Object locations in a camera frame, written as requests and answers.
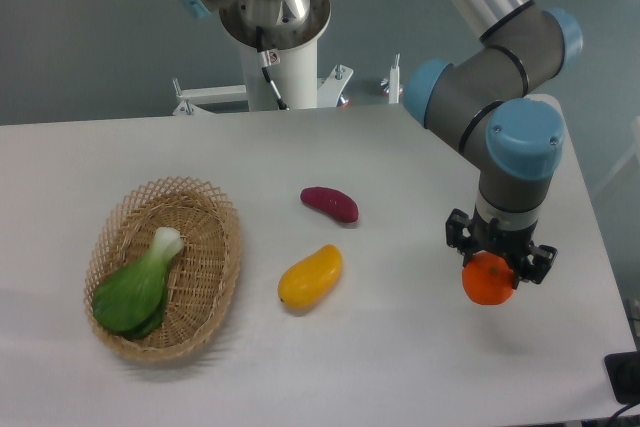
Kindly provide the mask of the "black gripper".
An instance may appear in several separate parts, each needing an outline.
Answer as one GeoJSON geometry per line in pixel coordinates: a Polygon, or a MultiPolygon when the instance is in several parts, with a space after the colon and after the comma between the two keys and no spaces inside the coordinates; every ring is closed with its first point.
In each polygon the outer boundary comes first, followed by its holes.
{"type": "Polygon", "coordinates": [[[551,270],[558,250],[549,245],[532,242],[537,222],[523,229],[505,230],[497,221],[485,221],[475,210],[469,217],[460,209],[453,209],[445,222],[448,247],[462,256],[465,267],[477,252],[489,252],[502,257],[513,271],[512,287],[521,283],[540,285],[551,270]]]}

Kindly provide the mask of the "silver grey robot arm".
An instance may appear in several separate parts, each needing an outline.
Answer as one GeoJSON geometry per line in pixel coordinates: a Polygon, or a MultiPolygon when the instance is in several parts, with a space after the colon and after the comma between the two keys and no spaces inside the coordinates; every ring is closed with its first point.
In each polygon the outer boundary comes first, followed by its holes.
{"type": "MultiPolygon", "coordinates": [[[[317,42],[329,0],[180,0],[195,17],[217,13],[238,43],[250,109],[325,104],[317,42]]],[[[472,214],[454,210],[446,242],[465,266],[488,252],[510,269],[513,286],[538,284],[557,252],[532,236],[565,138],[561,114],[531,93],[581,53],[576,20],[534,0],[452,0],[482,43],[460,65],[431,60],[405,84],[403,105],[480,173],[472,214]]]]}

